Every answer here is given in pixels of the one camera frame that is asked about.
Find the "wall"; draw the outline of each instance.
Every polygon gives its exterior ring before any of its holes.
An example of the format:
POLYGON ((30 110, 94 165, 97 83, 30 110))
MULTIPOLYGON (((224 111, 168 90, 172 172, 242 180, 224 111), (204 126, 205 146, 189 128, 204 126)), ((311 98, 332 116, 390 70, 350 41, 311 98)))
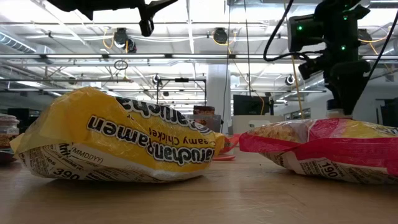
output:
POLYGON ((34 92, 28 92, 28 97, 21 96, 19 93, 0 93, 0 109, 29 108, 44 110, 54 99, 54 96, 39 95, 34 92))
MULTIPOLYGON (((376 108, 379 107, 379 103, 376 102, 376 99, 393 99, 397 97, 398 88, 396 86, 367 86, 355 106, 353 118, 359 121, 377 123, 376 108)), ((312 119, 326 118, 326 101, 330 99, 333 99, 330 92, 311 93, 303 102, 303 109, 311 108, 312 119)), ((297 102, 290 102, 288 106, 278 106, 275 109, 275 115, 284 115, 299 109, 297 102)))

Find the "ceiling pipe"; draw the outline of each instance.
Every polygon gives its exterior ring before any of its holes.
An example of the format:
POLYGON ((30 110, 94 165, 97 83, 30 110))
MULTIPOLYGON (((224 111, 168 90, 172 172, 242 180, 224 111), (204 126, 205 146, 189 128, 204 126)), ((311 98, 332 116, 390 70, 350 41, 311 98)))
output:
MULTIPOLYGON (((128 26, 139 26, 138 22, 67 22, 64 23, 68 27, 128 27, 128 26)), ((155 26, 187 26, 186 22, 154 22, 155 26)), ((228 26, 227 22, 192 22, 193 26, 228 26)), ((40 27, 40 26, 59 26, 58 23, 54 22, 0 22, 0 26, 4 27, 40 27)), ((245 27, 245 23, 242 22, 231 22, 231 26, 245 27)), ((249 27, 266 27, 267 24, 262 22, 248 22, 249 27)))
POLYGON ((11 34, 0 31, 0 44, 13 48, 23 54, 36 53, 36 49, 14 38, 11 34))
POLYGON ((93 52, 97 51, 92 48, 85 40, 83 40, 81 37, 79 37, 79 35, 77 35, 73 30, 71 30, 71 28, 69 28, 65 23, 63 23, 56 15, 52 14, 46 7, 45 4, 42 2, 37 2, 36 0, 30 0, 32 1, 36 6, 39 6, 41 9, 43 9, 45 12, 47 12, 48 14, 50 14, 55 20, 58 21, 58 24, 62 27, 64 27, 71 35, 73 35, 74 37, 76 37, 77 39, 80 40, 81 43, 83 43, 83 45, 87 46, 88 48, 90 48, 93 52))
POLYGON ((73 80, 64 80, 64 79, 46 79, 46 80, 34 80, 34 79, 17 79, 17 78, 3 78, 0 79, 0 82, 132 82, 132 80, 125 80, 125 79, 73 79, 73 80))
POLYGON ((398 7, 398 1, 371 0, 368 8, 370 8, 370 9, 396 9, 397 7, 398 7))
MULTIPOLYGON (((69 91, 74 91, 77 89, 38 89, 38 88, 6 88, 4 91, 54 91, 54 92, 69 92, 69 91)), ((156 89, 98 89, 99 91, 120 91, 120 92, 149 92, 149 93, 155 93, 157 92, 156 89)), ((159 92, 189 92, 189 93, 202 93, 203 90, 199 89, 163 89, 159 90, 159 92)), ((231 90, 233 93, 248 93, 249 90, 231 90)), ((252 90, 252 92, 258 92, 258 93, 296 93, 296 91, 290 91, 290 90, 252 90)), ((301 91, 301 93, 326 93, 326 90, 304 90, 301 91)))

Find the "wooden table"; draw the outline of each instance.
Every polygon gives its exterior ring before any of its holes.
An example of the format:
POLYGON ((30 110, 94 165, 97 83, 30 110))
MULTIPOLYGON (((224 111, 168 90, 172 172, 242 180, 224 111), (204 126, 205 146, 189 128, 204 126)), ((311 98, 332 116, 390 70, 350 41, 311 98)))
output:
POLYGON ((0 223, 398 223, 398 186, 304 177, 259 154, 173 184, 52 180, 0 167, 0 223))

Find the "instant ramen package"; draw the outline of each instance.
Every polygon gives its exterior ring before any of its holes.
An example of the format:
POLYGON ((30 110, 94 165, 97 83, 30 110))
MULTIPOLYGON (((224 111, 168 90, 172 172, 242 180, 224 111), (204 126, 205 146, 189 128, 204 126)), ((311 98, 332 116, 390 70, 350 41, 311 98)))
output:
POLYGON ((202 175, 224 136, 169 107, 82 88, 57 98, 11 146, 40 177, 168 182, 202 175))
POLYGON ((243 134, 239 144, 298 174, 398 184, 396 128, 352 119, 284 121, 243 134))

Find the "overhead camera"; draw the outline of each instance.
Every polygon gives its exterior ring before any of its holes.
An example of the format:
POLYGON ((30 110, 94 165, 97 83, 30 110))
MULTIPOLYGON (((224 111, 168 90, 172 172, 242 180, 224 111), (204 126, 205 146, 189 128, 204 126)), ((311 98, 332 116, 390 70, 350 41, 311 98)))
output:
POLYGON ((216 30, 214 30, 213 38, 218 44, 226 44, 228 41, 228 35, 224 28, 216 28, 216 30))
POLYGON ((291 85, 294 84, 294 81, 295 81, 295 79, 294 79, 293 75, 289 75, 285 79, 285 84, 288 85, 288 86, 291 86, 291 85))
POLYGON ((129 54, 137 53, 136 43, 129 38, 126 28, 118 28, 114 33, 113 39, 116 47, 125 50, 129 54))

